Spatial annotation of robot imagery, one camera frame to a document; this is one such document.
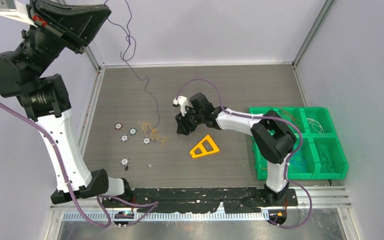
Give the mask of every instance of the yellow triangular object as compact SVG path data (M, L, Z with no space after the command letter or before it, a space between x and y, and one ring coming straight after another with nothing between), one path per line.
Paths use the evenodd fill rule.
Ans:
M208 143L211 145L211 147L212 147L211 151L207 151L206 148L204 147L203 143L205 141L208 141ZM195 154L195 151L197 149L201 150L200 154ZM196 159L196 158L199 158L199 157L207 156L207 155L210 155L210 154L215 154L215 153L218 153L218 152L220 152L219 147L217 147L216 143L210 137L210 135L206 135L189 153L192 156L192 158Z

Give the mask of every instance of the gray wood-grain surface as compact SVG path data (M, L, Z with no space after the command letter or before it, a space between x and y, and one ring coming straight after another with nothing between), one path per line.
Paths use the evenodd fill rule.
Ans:
M214 82L224 104L241 112L249 107L303 106L303 100L290 65L190 66L136 68L139 76L149 76L147 90L159 104L161 136L169 137L164 146L142 143L146 134L143 122L153 126L158 121L157 105L145 92L145 81L138 80L128 68L105 71L100 89L84 161L93 171L106 169L114 178L126 178L134 188L250 187L263 186L257 180L252 139L242 133L198 126L189 136L177 135L173 99L190 79ZM206 82L189 84L181 95L190 98L202 92L219 106L216 91ZM115 124L122 123L122 130ZM137 134L127 142L120 137L136 128ZM190 150L209 134L220 148L215 153L192 159ZM129 159L129 169L120 164Z

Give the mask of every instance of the white robotic arm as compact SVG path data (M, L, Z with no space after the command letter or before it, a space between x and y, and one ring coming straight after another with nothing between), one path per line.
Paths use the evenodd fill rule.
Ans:
M202 93L195 94L189 100L179 96L173 101L175 107L180 107L180 114L176 116L177 133L189 135L198 125L205 124L209 128L233 130L253 136L261 154L267 160L265 187L274 200L280 199L288 188L288 181L284 176L286 159L297 139L285 123L257 119L262 116L280 116L274 111L254 115L229 108L223 111L220 106L214 107ZM269 130L275 130L275 134L271 135Z
M23 5L16 0L0 0L0 16L30 25L28 31L21 32L22 43L15 51L0 53L0 95L17 97L27 117L52 136L76 198L120 196L131 191L125 179L108 177L104 169L88 170L71 127L71 103L64 81L59 74L42 74L64 48L83 53L110 14L109 7L102 4L71 6L30 0L30 4ZM51 200L54 204L69 202L72 198L62 166L53 146L43 139L57 180Z

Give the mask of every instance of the white wall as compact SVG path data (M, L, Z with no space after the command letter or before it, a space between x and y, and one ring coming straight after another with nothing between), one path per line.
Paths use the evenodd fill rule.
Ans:
M104 0L68 0L102 4ZM137 40L133 65L291 63L324 0L128 0ZM126 26L123 0L109 0L110 20ZM106 22L96 38L107 66L124 65L125 33Z
M298 72L309 104L332 115L362 239L384 239L384 1L337 1Z
M27 27L0 17L0 53L15 50L21 43L21 30ZM85 55L65 50L44 76L56 73L68 88L79 135L95 71ZM0 97L0 101L25 115L16 98ZM56 186L39 133L0 109L0 240L40 239Z

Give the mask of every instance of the small gear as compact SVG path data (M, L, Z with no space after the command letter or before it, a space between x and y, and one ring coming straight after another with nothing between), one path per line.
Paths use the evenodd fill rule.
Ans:
M123 124L118 122L118 123L115 124L114 128L115 128L115 130L121 130L123 128Z
M123 166L127 166L129 164L129 159L124 157L123 159L120 160L120 164Z
M145 137L143 140L142 140L143 144L145 145L148 145L151 143L151 139L149 137Z
M137 131L136 128L130 128L128 132L130 133L130 135L135 135Z
M120 140L121 140L123 143L125 143L125 142L127 142L127 140L129 140L129 136L127 136L127 135L123 135L123 136L120 137Z

